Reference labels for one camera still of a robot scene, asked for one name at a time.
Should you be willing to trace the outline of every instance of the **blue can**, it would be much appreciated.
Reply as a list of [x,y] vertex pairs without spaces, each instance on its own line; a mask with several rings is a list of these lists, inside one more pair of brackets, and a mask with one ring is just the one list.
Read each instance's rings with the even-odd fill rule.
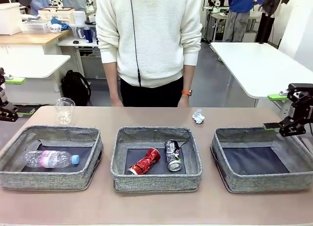
[[90,44],[90,43],[93,42],[93,40],[92,40],[92,32],[91,32],[91,29],[89,27],[84,27],[84,35],[85,35],[87,43]]

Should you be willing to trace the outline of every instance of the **gray pants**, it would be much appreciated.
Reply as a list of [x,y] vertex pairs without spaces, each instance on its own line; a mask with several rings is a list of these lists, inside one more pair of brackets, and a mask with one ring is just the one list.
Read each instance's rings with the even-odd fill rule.
[[223,42],[242,42],[246,32],[246,26],[249,20],[250,12],[237,13],[229,11]]

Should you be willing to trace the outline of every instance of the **person's hand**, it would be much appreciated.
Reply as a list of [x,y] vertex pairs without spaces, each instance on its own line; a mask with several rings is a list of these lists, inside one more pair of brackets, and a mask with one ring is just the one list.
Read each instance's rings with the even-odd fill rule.
[[178,108],[189,108],[189,95],[181,95],[181,98],[178,102]]
[[120,100],[120,98],[114,98],[111,99],[111,103],[113,107],[124,107],[122,101]]

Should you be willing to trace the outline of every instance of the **black backpack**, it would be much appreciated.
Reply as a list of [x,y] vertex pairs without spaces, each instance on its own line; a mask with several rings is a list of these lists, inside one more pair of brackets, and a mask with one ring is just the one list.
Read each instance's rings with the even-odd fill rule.
[[86,106],[90,100],[90,86],[79,72],[69,70],[62,79],[61,87],[64,97],[72,99],[76,106]]

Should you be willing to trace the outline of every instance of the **blue cloth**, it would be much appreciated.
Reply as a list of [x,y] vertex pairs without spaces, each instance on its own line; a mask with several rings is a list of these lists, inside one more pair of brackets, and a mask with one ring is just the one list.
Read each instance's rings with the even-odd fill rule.
[[51,19],[51,24],[60,24],[61,25],[61,30],[70,29],[70,26],[68,24],[60,22],[55,17]]
[[[264,0],[257,0],[257,4],[262,4]],[[248,12],[253,8],[254,0],[228,0],[229,8],[232,12]]]
[[33,16],[38,15],[38,10],[51,5],[50,0],[32,0],[30,3],[30,14]]

